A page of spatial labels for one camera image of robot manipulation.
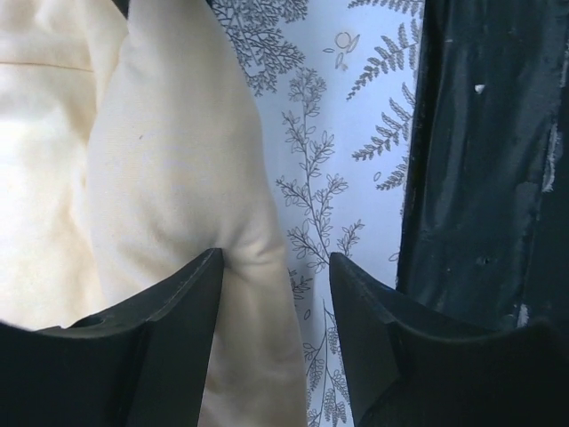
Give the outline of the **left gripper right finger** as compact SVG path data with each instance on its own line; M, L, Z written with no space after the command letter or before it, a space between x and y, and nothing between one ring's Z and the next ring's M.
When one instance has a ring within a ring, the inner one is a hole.
M550 322L473 326L339 253L329 278L355 425L567 425L568 341Z

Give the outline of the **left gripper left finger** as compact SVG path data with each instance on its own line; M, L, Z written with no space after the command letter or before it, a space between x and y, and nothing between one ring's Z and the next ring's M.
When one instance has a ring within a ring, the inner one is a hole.
M210 249L71 327L2 325L2 425L196 425L221 284Z

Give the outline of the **pale yellow t shirt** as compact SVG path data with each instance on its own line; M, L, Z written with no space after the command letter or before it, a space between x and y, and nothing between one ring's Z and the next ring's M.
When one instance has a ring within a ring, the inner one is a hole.
M199 422L303 426L258 110L204 1L1 4L1 319L69 326L224 253Z

